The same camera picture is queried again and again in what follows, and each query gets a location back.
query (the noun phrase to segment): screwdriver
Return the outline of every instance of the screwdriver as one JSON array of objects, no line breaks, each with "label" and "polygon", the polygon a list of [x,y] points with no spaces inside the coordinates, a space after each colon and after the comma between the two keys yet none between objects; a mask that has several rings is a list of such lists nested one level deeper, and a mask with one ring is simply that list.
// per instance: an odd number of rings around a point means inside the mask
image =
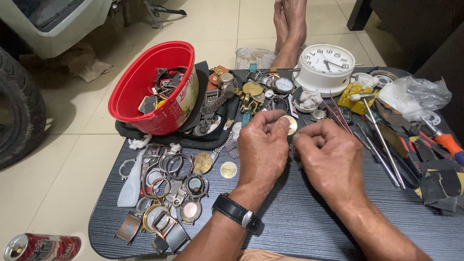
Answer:
[{"label": "screwdriver", "polygon": [[425,120],[420,116],[420,118],[425,122],[427,127],[429,127],[430,131],[432,131],[433,136],[435,137],[434,140],[445,147],[451,155],[454,156],[456,162],[464,167],[464,150],[454,141],[454,138],[451,134],[444,134],[441,130],[436,128],[432,123]]}]

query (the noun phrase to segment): table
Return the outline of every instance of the table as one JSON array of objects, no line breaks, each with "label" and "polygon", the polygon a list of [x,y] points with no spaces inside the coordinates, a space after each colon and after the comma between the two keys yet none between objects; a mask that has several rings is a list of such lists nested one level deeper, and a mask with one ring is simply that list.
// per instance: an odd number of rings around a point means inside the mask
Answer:
[{"label": "table", "polygon": [[[407,72],[397,69],[382,69],[399,77],[408,75]],[[368,70],[369,68],[356,68],[354,72]],[[235,72],[244,79],[247,70]],[[279,70],[279,74],[282,77],[291,77],[287,70]],[[237,112],[236,121],[241,121],[241,118],[242,114]],[[366,124],[358,116],[353,118],[355,123],[366,128]],[[297,122],[299,129],[305,126],[301,117]],[[449,130],[446,123],[442,123],[440,128]],[[290,148],[293,148],[291,136],[288,141]],[[138,233],[130,246],[120,238],[113,238],[127,212],[133,209],[118,208],[116,205],[124,184],[118,174],[119,166],[124,160],[134,158],[137,152],[138,150],[129,149],[127,141],[124,143],[90,217],[90,243],[105,258],[124,259],[155,253],[150,245],[154,237],[151,233]],[[183,149],[182,152],[195,155],[199,150]],[[319,260],[363,260],[364,256],[348,230],[312,188],[305,174],[298,170],[292,152],[290,158],[292,161],[258,213],[264,225],[256,235],[247,236],[243,248],[259,248]],[[227,161],[235,162],[240,167],[238,159],[232,160],[226,150],[221,152],[213,169],[206,174],[210,182],[209,198],[201,200],[201,217],[194,226],[182,225],[191,238],[195,237],[211,217],[210,209],[219,193],[230,192],[237,184],[238,175],[225,179],[219,172],[222,163]],[[364,179],[367,195],[383,215],[434,260],[462,260],[463,216],[440,216],[423,206],[412,189],[395,188],[382,166],[374,161],[367,149],[364,153]]]}]

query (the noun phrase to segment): clock hand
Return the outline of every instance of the clock hand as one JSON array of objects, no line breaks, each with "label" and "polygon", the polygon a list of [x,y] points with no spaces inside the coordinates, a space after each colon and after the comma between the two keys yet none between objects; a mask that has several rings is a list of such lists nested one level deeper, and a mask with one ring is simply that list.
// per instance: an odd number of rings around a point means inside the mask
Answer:
[{"label": "clock hand", "polygon": [[333,64],[333,65],[335,65],[335,66],[338,66],[338,67],[344,69],[342,66],[340,66],[340,65],[338,65],[338,64],[334,64],[333,62],[329,62],[329,61],[328,61],[327,63]]},{"label": "clock hand", "polygon": [[330,71],[330,67],[329,67],[329,62],[327,60],[324,61],[325,65],[327,66],[327,70]]}]

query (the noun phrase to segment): energy drink can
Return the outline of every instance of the energy drink can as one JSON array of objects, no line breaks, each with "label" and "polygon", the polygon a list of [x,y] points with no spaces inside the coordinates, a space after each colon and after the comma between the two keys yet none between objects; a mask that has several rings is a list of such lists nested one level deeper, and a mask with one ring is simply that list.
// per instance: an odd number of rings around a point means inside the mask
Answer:
[{"label": "energy drink can", "polygon": [[77,236],[20,234],[5,248],[5,261],[69,261],[81,248]]}]

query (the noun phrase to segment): orange screwdriver handle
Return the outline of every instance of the orange screwdriver handle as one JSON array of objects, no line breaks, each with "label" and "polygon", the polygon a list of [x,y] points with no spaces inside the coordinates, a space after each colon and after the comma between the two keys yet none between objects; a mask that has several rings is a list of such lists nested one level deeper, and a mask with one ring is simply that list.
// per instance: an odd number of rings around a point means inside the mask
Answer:
[{"label": "orange screwdriver handle", "polygon": [[435,141],[445,147],[450,153],[454,156],[456,153],[463,151],[461,147],[456,144],[454,138],[451,134],[442,134],[438,137],[435,137]]}]

